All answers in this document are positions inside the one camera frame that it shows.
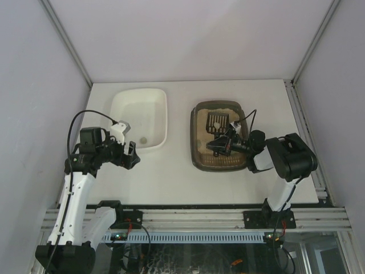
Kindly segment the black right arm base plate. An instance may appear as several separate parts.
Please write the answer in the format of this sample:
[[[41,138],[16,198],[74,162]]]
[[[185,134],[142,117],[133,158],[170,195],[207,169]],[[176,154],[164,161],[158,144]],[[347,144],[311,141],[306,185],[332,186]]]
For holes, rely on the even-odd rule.
[[[243,217],[246,229],[283,228],[284,224],[287,229],[295,229],[297,227],[294,212],[291,210],[272,213],[244,211]]]

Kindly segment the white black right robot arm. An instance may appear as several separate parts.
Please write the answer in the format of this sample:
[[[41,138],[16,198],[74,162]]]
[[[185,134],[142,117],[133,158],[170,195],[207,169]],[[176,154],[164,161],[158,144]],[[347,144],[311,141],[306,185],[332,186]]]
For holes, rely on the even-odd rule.
[[[276,171],[278,181],[263,205],[270,213],[290,209],[297,185],[318,168],[316,155],[297,133],[267,139],[264,132],[254,130],[244,140],[228,130],[206,148],[222,156],[233,151],[246,154],[247,168],[254,174]]]

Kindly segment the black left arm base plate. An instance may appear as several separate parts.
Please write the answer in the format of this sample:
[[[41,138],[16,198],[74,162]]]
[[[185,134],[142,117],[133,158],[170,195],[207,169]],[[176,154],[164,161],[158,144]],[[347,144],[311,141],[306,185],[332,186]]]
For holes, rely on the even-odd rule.
[[[111,229],[141,229],[143,212],[139,210],[117,212],[116,221],[111,225]]]

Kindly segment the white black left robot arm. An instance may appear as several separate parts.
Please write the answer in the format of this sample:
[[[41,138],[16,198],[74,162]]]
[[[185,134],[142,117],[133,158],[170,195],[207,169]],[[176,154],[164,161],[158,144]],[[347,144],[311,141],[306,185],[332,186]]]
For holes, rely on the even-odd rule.
[[[92,219],[84,224],[87,200],[103,164],[127,170],[140,158],[135,142],[125,142],[128,123],[119,121],[109,130],[86,127],[65,162],[63,196],[47,243],[38,245],[35,257],[46,273],[91,273],[96,249],[117,219],[118,201],[103,202]]]

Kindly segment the black litter scoop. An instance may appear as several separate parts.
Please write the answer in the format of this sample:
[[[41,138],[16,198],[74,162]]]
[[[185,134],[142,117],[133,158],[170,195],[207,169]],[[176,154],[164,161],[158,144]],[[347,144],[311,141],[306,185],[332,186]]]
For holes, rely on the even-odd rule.
[[[209,134],[224,134],[229,128],[229,114],[209,112],[206,119],[206,131]]]

